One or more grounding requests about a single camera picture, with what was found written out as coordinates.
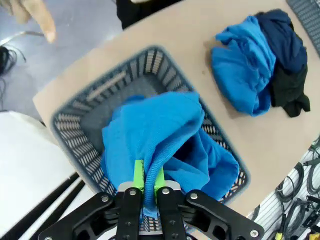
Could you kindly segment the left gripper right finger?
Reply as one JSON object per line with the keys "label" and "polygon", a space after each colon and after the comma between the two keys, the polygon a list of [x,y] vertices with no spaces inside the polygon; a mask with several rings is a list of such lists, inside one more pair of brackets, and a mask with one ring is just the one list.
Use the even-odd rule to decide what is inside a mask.
{"label": "left gripper right finger", "polygon": [[161,169],[154,190],[163,240],[186,240],[185,225],[211,240],[262,240],[263,227],[200,190],[183,194],[165,183]]}

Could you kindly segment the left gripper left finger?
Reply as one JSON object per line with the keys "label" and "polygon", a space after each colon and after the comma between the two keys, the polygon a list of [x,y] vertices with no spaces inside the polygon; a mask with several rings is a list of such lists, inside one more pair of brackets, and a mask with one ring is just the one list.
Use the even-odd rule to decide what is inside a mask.
{"label": "left gripper left finger", "polygon": [[144,165],[134,164],[133,182],[124,182],[115,196],[99,192],[74,211],[42,231],[38,240],[98,240],[118,227],[116,240],[138,240],[143,202]]}

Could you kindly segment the bright blue top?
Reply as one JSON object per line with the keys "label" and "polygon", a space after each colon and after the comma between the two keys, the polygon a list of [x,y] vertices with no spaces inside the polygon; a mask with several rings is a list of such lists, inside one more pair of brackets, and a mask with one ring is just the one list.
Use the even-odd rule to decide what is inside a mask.
{"label": "bright blue top", "polygon": [[221,93],[239,112],[260,116],[271,107],[268,84],[274,73],[272,52],[258,19],[248,16],[215,36],[222,47],[211,50],[211,68]]}
{"label": "bright blue top", "polygon": [[144,209],[156,217],[155,183],[159,172],[182,191],[201,190],[219,200],[239,174],[233,155],[203,129],[205,112],[195,92],[133,96],[102,129],[103,174],[115,188],[134,179],[136,161],[144,168]]}

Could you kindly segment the black bottoms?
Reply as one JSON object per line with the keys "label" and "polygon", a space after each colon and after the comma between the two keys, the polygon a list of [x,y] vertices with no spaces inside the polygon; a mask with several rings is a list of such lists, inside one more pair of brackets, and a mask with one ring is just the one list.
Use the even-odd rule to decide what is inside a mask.
{"label": "black bottoms", "polygon": [[290,118],[295,118],[301,111],[310,112],[310,100],[304,93],[308,66],[304,65],[299,72],[288,72],[276,64],[269,83],[271,105],[281,107]]}

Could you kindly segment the navy blue bottoms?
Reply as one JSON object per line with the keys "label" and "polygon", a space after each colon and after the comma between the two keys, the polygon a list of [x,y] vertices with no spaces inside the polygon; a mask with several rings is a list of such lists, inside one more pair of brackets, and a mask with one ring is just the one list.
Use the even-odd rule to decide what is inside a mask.
{"label": "navy blue bottoms", "polygon": [[273,9],[259,12],[255,17],[281,66],[291,73],[303,69],[308,60],[307,50],[289,15],[281,9]]}

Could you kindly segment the person's right hand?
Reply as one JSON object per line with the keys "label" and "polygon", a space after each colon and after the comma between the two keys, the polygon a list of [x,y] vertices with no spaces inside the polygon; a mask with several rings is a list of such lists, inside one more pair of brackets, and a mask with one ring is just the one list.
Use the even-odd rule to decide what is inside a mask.
{"label": "person's right hand", "polygon": [[49,43],[56,39],[54,19],[43,0],[9,0],[11,12],[20,24],[34,19]]}

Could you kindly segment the grey woven plastic basket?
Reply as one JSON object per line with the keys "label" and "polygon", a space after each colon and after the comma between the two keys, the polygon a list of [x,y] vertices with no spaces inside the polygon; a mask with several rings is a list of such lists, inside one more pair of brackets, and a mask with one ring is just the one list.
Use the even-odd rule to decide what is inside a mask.
{"label": "grey woven plastic basket", "polygon": [[320,57],[320,0],[286,0]]}
{"label": "grey woven plastic basket", "polygon": [[[54,136],[76,171],[95,192],[114,195],[125,188],[123,183],[114,187],[101,167],[105,150],[102,130],[110,123],[113,112],[131,97],[150,98],[167,92],[196,93],[171,56],[160,46],[149,46],[104,73],[63,104],[52,116],[50,124]],[[249,172],[200,97],[199,102],[204,110],[202,129],[230,152],[239,165],[237,179],[231,189],[219,199],[226,204],[248,186]],[[164,180],[166,184],[182,191],[178,182],[166,178]],[[146,234],[161,230],[157,209],[156,217],[150,217],[144,214],[143,205],[140,230]]]}

